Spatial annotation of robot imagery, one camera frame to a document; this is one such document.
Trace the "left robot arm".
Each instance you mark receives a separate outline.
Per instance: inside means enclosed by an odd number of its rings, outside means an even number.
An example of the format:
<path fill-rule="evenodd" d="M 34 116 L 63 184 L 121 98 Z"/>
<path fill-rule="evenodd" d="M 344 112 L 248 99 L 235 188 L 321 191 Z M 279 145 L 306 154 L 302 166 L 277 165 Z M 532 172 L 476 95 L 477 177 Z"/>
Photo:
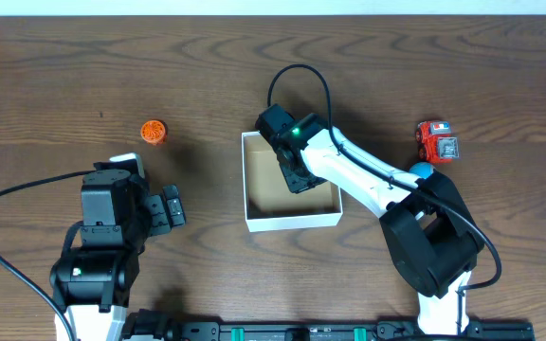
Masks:
<path fill-rule="evenodd" d="M 152 194 L 146 179 L 124 169 L 82 179 L 82 220 L 67 233 L 50 284 L 60 340 L 121 340 L 139 256 L 151 237 L 186 223 L 178 187 Z"/>

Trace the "red toy truck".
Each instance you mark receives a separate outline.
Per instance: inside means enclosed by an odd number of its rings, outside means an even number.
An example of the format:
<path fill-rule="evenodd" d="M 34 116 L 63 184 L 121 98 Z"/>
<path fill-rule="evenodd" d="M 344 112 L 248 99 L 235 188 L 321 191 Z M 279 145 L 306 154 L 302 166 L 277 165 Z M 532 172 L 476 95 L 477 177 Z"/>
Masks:
<path fill-rule="evenodd" d="M 422 161 L 444 164 L 460 157 L 458 138 L 453 135 L 447 121 L 420 122 L 415 130 L 415 140 Z"/>

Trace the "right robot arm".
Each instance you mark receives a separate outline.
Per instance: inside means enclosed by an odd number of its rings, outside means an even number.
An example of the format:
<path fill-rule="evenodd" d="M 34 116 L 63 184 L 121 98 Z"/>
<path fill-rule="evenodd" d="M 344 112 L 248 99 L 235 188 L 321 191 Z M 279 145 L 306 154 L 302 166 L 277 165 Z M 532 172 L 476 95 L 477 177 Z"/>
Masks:
<path fill-rule="evenodd" d="M 317 114 L 294 119 L 274 104 L 255 127 L 276 154 L 294 193 L 328 181 L 378 219 L 391 260 L 418 294 L 425 334 L 459 335 L 469 318 L 461 293 L 484 247 L 453 182 L 438 171 L 423 178 L 386 164 Z"/>

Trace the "orange round ridged toy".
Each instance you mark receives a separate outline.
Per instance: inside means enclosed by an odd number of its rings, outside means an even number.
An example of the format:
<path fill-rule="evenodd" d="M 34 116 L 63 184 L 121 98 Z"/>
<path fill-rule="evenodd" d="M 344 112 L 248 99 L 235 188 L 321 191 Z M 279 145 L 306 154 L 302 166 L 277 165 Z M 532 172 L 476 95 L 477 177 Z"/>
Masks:
<path fill-rule="evenodd" d="M 146 121 L 140 128 L 141 138 L 150 145 L 160 145 L 166 141 L 168 130 L 166 125 L 157 119 Z"/>

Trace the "blue ball with eye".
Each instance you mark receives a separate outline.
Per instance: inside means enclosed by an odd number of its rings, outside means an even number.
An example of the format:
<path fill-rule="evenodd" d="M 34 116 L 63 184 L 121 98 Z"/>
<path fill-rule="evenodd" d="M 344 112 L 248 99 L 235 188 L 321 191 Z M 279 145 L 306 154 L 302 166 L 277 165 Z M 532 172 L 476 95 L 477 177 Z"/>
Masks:
<path fill-rule="evenodd" d="M 409 169 L 410 173 L 413 173 L 423 179 L 429 178 L 435 171 L 435 167 L 429 162 L 418 162 Z"/>

